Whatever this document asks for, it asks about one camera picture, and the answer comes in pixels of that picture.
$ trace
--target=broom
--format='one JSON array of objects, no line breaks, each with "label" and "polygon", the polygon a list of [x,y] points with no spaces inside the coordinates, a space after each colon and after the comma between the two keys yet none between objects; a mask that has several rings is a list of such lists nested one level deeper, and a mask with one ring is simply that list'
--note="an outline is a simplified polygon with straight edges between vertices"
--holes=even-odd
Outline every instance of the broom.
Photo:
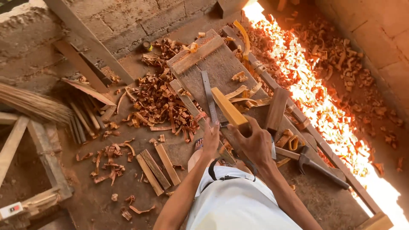
[{"label": "broom", "polygon": [[42,122],[69,124],[72,111],[53,98],[0,83],[0,102]]}]

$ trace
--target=hammer handle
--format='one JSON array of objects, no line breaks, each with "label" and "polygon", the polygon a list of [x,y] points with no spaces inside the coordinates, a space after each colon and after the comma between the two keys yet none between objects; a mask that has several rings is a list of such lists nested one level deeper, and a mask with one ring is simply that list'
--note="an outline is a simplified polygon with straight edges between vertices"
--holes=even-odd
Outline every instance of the hammer handle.
[{"label": "hammer handle", "polygon": [[312,168],[316,169],[317,171],[319,171],[320,173],[324,174],[325,176],[329,177],[332,181],[334,181],[335,183],[337,183],[339,186],[341,186],[343,189],[347,190],[349,188],[349,184],[344,182],[343,180],[339,179],[337,176],[335,176],[334,174],[330,173],[329,171],[327,171],[326,169],[324,169],[323,167],[317,165],[315,162],[313,161],[309,161],[308,163],[309,166],[311,166]]}]

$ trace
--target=hammer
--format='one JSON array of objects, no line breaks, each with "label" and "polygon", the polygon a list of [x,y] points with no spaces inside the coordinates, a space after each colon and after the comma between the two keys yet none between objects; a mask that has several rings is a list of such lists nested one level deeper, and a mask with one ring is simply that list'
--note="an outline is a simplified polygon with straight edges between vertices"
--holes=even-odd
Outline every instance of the hammer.
[{"label": "hammer", "polygon": [[297,160],[300,172],[302,174],[304,174],[304,175],[306,174],[305,171],[304,171],[303,166],[308,165],[308,166],[314,168],[315,170],[319,171],[320,173],[324,174],[325,176],[329,177],[332,181],[337,183],[343,189],[347,190],[349,188],[348,183],[344,182],[343,180],[339,179],[334,174],[330,173],[328,170],[326,170],[323,167],[319,166],[317,163],[313,162],[310,158],[308,158],[307,155],[305,155],[305,153],[309,150],[308,146],[304,145],[304,147],[302,148],[301,154],[293,153],[291,151],[288,151],[288,150],[285,150],[285,149],[282,149],[282,148],[279,148],[279,147],[275,147],[275,150],[276,150],[276,153],[278,153],[280,155],[283,155],[285,157]]}]

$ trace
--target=concrete block wall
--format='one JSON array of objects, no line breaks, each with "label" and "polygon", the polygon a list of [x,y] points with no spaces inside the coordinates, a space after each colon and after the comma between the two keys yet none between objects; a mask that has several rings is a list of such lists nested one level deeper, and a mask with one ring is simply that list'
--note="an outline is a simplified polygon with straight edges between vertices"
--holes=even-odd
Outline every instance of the concrete block wall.
[{"label": "concrete block wall", "polygon": [[364,66],[398,115],[409,115],[409,1],[315,0],[321,12],[366,55]]},{"label": "concrete block wall", "polygon": [[[216,0],[64,0],[116,57],[142,40],[165,36],[201,17]],[[65,38],[94,63],[98,56],[48,9],[30,0],[0,14],[0,82],[47,93],[61,77],[77,72],[51,45]]]}]

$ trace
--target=hand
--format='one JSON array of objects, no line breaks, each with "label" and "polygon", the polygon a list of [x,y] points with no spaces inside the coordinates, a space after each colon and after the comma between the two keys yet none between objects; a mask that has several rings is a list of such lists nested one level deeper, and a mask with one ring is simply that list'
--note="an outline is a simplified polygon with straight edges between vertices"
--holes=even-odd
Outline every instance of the hand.
[{"label": "hand", "polygon": [[271,134],[267,130],[260,128],[256,119],[246,115],[245,118],[249,121],[253,130],[249,138],[241,135],[237,127],[232,124],[227,125],[227,128],[233,133],[238,145],[240,145],[247,158],[257,167],[272,162]]},{"label": "hand", "polygon": [[219,153],[217,148],[219,147],[220,136],[219,136],[219,121],[216,124],[210,126],[210,118],[206,119],[206,124],[204,125],[204,136],[203,136],[203,154],[205,156],[212,158],[217,158]]}]

